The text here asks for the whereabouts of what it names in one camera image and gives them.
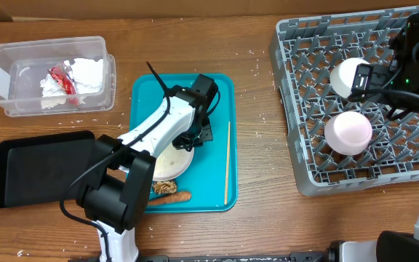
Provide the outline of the small pink bowl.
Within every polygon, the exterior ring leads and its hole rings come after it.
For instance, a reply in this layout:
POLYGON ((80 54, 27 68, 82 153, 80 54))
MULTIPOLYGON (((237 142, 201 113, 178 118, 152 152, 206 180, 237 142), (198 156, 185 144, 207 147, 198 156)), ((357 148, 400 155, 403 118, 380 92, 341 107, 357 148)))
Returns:
POLYGON ((372 126, 364 115, 347 111, 332 117, 326 123, 324 137, 333 151, 354 156, 368 146, 372 137, 372 126))

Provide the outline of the red snack wrapper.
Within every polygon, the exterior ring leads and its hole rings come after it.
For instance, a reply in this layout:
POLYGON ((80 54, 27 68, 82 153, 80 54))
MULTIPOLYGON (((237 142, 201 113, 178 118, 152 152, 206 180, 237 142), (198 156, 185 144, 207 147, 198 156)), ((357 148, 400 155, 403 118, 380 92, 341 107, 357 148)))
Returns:
POLYGON ((59 63, 48 70, 49 75, 54 79, 57 85, 67 94, 76 95, 75 81, 73 80, 73 71, 66 63, 59 63))

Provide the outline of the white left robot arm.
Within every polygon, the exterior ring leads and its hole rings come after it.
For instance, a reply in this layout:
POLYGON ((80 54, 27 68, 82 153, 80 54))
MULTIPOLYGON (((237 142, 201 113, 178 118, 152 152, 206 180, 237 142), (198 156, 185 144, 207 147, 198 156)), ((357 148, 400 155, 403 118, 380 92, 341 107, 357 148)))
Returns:
POLYGON ((64 216, 97 230, 96 261, 138 259, 134 229, 148 205, 158 156, 168 145, 191 151, 212 140, 209 116, 220 100, 215 80, 200 74, 191 87, 173 88, 156 80, 164 92, 159 108, 119 138, 100 136, 89 167, 59 201, 64 216))

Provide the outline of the pale green bowl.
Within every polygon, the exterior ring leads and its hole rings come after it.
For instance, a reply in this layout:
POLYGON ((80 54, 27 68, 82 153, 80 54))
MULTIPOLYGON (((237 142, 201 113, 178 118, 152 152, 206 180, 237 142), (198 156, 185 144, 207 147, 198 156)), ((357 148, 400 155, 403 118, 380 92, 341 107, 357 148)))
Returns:
POLYGON ((330 74, 330 85, 337 95, 346 99, 351 94, 356 68, 360 64, 369 64, 369 62, 353 57, 333 68, 330 74))

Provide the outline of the white tissue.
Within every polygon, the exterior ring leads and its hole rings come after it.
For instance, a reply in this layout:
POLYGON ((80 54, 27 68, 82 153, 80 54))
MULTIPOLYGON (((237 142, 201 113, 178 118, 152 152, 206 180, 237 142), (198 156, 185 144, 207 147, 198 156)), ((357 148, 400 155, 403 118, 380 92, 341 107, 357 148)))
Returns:
POLYGON ((85 104, 85 97, 78 97, 78 95, 93 94, 102 89, 103 59, 95 61, 93 59, 74 58, 73 60, 64 60, 61 63, 66 63, 71 67, 77 94, 67 95, 49 75, 48 69, 45 79, 40 81, 42 109, 52 109, 65 103, 80 106, 85 104))

